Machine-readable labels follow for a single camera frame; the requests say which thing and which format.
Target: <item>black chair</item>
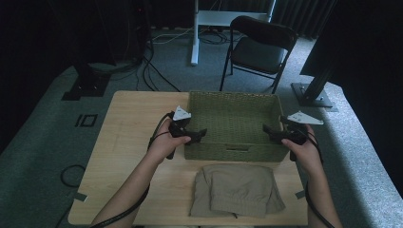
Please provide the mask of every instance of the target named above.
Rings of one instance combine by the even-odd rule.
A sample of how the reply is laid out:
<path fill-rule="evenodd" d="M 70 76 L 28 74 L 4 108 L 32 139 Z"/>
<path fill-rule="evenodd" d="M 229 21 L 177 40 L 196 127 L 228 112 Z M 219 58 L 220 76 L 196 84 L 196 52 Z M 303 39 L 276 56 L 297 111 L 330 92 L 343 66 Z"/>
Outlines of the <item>black chair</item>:
<path fill-rule="evenodd" d="M 234 47 L 234 32 L 244 36 Z M 233 68 L 273 79 L 272 94 L 276 92 L 282 71 L 297 42 L 297 33 L 285 26 L 261 21 L 249 16 L 239 16 L 230 25 L 231 40 L 225 59 L 220 91 L 224 84 L 228 61 Z"/>

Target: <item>wooden table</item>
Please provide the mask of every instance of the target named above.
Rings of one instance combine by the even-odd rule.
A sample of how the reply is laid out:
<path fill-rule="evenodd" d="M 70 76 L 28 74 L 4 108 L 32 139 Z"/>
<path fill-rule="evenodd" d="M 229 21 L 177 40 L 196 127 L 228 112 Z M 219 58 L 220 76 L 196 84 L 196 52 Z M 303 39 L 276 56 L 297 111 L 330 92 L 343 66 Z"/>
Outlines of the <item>wooden table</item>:
<path fill-rule="evenodd" d="M 177 105 L 187 108 L 188 93 L 118 91 L 110 104 L 68 221 L 90 224 L 145 154 L 161 117 Z M 135 224 L 139 225 L 306 225 L 305 198 L 297 199 L 302 184 L 296 165 L 287 156 L 280 163 L 249 162 L 273 168 L 286 209 L 265 218 L 189 217 L 196 173 L 205 165 L 230 161 L 185 160 L 183 146 L 163 162 L 151 182 Z"/>

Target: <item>hand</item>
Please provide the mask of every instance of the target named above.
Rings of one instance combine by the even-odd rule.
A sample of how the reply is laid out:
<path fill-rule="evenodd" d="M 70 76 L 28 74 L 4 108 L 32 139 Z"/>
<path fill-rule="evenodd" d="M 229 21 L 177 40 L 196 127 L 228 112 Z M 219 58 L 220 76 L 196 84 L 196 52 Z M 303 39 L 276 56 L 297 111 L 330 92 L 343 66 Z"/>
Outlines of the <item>hand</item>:
<path fill-rule="evenodd" d="M 154 142 L 147 151 L 146 155 L 156 163 L 163 162 L 163 159 L 172 153 L 177 146 L 185 144 L 191 140 L 188 136 L 173 138 L 169 133 L 169 125 L 171 122 L 172 120 L 170 119 L 166 119 L 163 122 L 156 134 L 156 136 L 159 136 L 154 139 Z"/>
<path fill-rule="evenodd" d="M 308 124 L 306 124 L 306 127 L 308 129 L 309 137 L 315 142 L 314 130 Z M 309 176 L 312 176 L 313 174 L 318 173 L 318 171 L 323 170 L 319 152 L 311 141 L 307 140 L 303 145 L 298 145 L 285 139 L 281 142 L 296 154 L 297 159 L 302 165 L 302 168 Z"/>

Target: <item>gray carpet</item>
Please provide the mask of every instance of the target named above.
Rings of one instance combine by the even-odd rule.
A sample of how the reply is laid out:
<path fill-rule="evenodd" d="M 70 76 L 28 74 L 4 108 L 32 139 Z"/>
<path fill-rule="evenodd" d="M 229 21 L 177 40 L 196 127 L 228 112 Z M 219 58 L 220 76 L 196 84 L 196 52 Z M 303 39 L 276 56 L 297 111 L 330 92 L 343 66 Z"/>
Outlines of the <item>gray carpet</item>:
<path fill-rule="evenodd" d="M 217 39 L 209 35 L 203 38 Z M 166 44 L 155 44 L 151 63 L 180 91 L 217 91 L 227 44 L 201 43 L 199 64 L 191 66 L 191 42 L 189 37 L 180 37 Z M 290 96 L 291 82 L 312 80 L 299 76 L 299 72 L 314 43 L 303 38 L 298 40 L 277 94 Z M 110 69 L 101 64 L 93 66 Z M 76 188 L 65 186 L 61 173 L 70 165 L 86 166 L 115 91 L 150 90 L 144 83 L 143 68 L 141 65 L 131 72 L 113 74 L 103 97 L 82 97 L 80 101 L 61 100 L 75 82 L 74 68 L 54 80 L 0 157 L 0 227 L 55 227 L 59 219 L 59 227 L 75 227 L 68 224 L 64 213 L 73 201 Z M 145 75 L 156 90 L 175 91 L 152 67 Z M 236 71 L 235 75 L 227 77 L 224 90 L 270 93 L 271 83 L 271 80 Z M 80 168 L 68 169 L 66 182 L 79 184 L 82 176 Z"/>

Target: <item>vr controller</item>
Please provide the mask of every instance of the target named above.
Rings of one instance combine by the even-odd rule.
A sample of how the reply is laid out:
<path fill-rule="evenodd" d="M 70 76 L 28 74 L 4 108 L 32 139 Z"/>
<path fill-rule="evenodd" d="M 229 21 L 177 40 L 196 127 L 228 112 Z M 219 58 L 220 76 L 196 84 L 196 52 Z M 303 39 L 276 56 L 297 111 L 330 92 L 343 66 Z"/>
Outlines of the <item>vr controller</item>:
<path fill-rule="evenodd" d="M 306 142 L 308 129 L 305 124 L 290 121 L 284 116 L 281 116 L 279 120 L 286 124 L 285 131 L 276 131 L 266 124 L 263 125 L 263 131 L 269 135 L 270 141 L 281 144 L 282 139 L 287 139 L 299 145 Z M 290 160 L 293 162 L 297 160 L 297 156 L 293 151 L 290 151 Z"/>
<path fill-rule="evenodd" d="M 202 140 L 202 137 L 205 136 L 207 133 L 207 129 L 200 130 L 199 132 L 195 131 L 188 131 L 186 130 L 186 126 L 190 123 L 190 117 L 186 119 L 181 119 L 181 120 L 176 120 L 175 121 L 175 112 L 171 112 L 169 115 L 169 118 L 171 118 L 173 121 L 171 125 L 169 126 L 169 132 L 171 133 L 172 137 L 178 138 L 182 136 L 188 136 L 190 137 L 190 141 L 186 143 L 186 145 L 192 144 L 192 143 L 200 143 Z M 172 160 L 174 158 L 175 154 L 175 149 L 170 153 L 166 158 L 169 160 Z"/>

